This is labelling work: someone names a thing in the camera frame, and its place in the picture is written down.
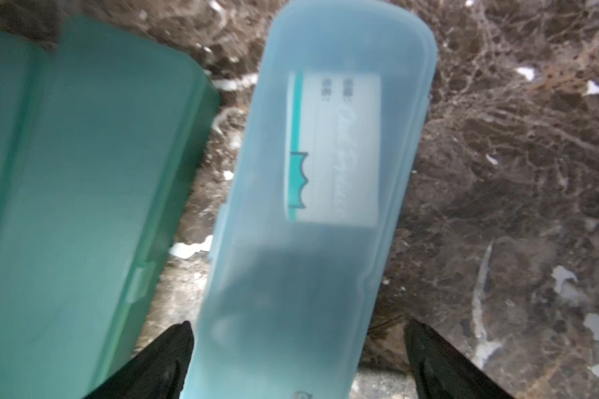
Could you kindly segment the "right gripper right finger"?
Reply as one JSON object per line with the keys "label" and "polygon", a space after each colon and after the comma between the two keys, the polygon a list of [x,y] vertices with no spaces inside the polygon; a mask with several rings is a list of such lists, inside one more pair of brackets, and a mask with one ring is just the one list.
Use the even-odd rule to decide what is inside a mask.
{"label": "right gripper right finger", "polygon": [[404,344],[419,398],[512,399],[429,325],[409,320]]}

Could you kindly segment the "dark green pencil case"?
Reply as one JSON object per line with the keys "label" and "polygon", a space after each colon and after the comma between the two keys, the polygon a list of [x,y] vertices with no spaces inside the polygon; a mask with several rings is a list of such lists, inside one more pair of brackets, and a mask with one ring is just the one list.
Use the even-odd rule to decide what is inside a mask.
{"label": "dark green pencil case", "polygon": [[19,217],[36,199],[27,169],[52,69],[51,53],[0,32],[0,258]]}
{"label": "dark green pencil case", "polygon": [[81,398],[131,358],[220,97],[186,53],[83,16],[52,52],[0,258],[0,398]]}

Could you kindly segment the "teal pencil case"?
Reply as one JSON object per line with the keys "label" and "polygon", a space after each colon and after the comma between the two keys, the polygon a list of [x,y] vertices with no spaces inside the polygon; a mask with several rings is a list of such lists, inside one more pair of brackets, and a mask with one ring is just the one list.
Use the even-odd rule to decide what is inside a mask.
{"label": "teal pencil case", "polygon": [[346,398],[429,108],[438,48],[381,1],[273,20],[184,398]]}

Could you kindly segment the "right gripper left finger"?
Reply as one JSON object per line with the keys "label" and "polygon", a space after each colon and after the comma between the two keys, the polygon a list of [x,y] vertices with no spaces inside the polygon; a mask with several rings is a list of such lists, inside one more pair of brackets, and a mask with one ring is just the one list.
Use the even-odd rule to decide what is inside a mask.
{"label": "right gripper left finger", "polygon": [[86,398],[178,399],[194,342],[190,322],[171,325]]}

